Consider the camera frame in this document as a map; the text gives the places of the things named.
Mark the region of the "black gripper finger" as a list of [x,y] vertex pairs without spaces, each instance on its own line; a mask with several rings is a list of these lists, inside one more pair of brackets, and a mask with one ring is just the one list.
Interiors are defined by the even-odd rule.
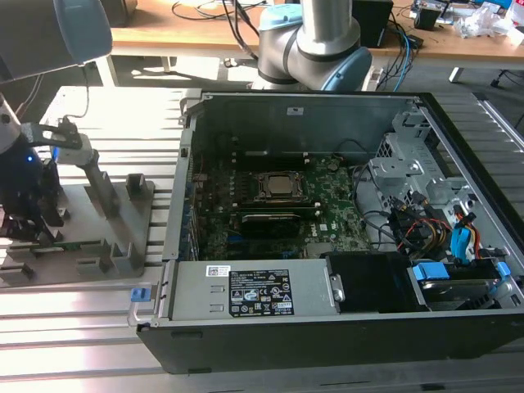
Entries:
[[57,208],[61,185],[56,162],[54,160],[43,161],[43,174],[40,187],[42,192],[40,209],[45,222],[49,226],[62,227],[64,221]]
[[1,225],[1,237],[20,242],[37,242],[43,245],[53,243],[52,233],[40,218],[33,221],[5,215]]

